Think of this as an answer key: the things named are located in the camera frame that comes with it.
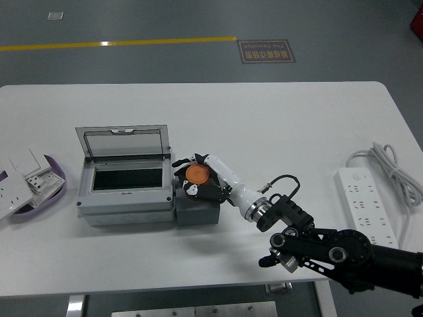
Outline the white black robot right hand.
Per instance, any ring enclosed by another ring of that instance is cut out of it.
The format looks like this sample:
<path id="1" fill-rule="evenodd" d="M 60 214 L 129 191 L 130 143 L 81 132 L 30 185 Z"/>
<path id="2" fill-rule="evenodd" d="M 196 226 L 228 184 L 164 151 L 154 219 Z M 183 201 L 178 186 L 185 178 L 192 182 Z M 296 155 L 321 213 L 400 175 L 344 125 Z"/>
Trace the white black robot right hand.
<path id="1" fill-rule="evenodd" d="M 172 163 L 174 175 L 180 180 L 187 197 L 196 201 L 223 203 L 228 201 L 239 208 L 241 216 L 257 222 L 270 208 L 270 203 L 259 192 L 245 183 L 214 155 L 194 153 Z"/>

